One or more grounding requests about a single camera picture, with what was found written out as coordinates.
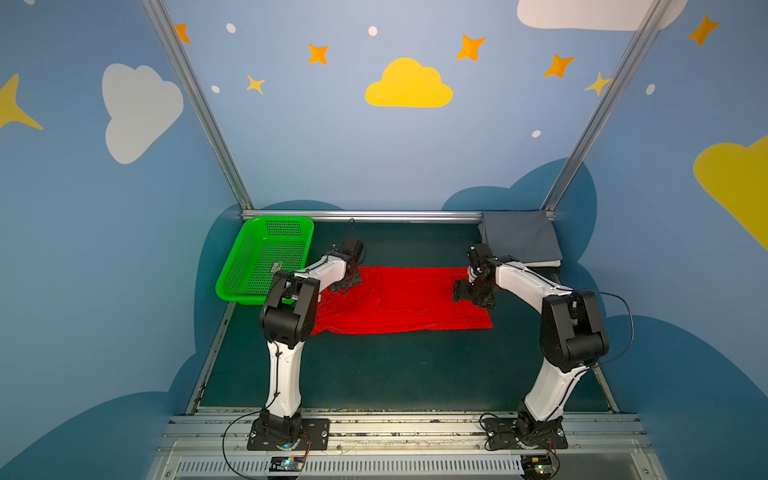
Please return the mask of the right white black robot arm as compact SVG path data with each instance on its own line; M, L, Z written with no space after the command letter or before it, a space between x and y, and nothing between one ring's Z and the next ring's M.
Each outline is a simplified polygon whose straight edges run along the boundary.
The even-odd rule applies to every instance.
M468 277L454 282L453 301L491 309L498 290L514 294L540 314L542 366L519 406L514 442L528 449L565 448L567 440L560 433L564 407L587 370L609 351L596 294L557 284L517 261L491 260L469 267Z

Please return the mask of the green plastic mesh basket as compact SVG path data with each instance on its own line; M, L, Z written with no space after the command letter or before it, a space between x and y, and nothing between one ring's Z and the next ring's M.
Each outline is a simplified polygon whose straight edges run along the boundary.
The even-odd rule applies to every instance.
M314 222L301 216L246 221L216 282L218 297L241 305L263 304L275 274L272 265L281 262L285 271L304 268L314 230Z

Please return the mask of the red t shirt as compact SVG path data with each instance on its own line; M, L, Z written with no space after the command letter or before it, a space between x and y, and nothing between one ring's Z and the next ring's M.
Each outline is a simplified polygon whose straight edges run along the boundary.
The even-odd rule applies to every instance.
M312 333L395 334L415 331L489 330L487 310L467 300L453 301L465 267L408 268L363 266L362 282L344 292L321 294Z

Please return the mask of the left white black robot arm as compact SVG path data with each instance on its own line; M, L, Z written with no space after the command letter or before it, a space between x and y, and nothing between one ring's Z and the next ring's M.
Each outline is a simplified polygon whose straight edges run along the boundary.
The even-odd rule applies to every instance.
M362 282L360 257L359 252L339 250L304 270L274 274L259 317L269 350L269 393L252 423L246 444L249 451L292 450L301 443L303 349L315 327L321 294Z

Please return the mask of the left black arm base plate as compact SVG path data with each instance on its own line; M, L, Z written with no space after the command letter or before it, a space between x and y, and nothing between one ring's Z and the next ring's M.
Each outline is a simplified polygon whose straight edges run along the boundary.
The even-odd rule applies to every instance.
M257 426L255 420L247 437L246 449L248 451L304 451L310 447L312 451L324 451L328 448L330 436L329 419L304 419L298 437L293 442L278 439L273 434L267 434Z

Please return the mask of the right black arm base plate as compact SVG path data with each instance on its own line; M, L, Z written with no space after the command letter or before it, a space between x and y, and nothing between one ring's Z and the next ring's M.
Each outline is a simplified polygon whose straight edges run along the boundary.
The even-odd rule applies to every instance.
M546 422L511 417L485 416L479 420L489 451L511 449L567 449L562 417Z

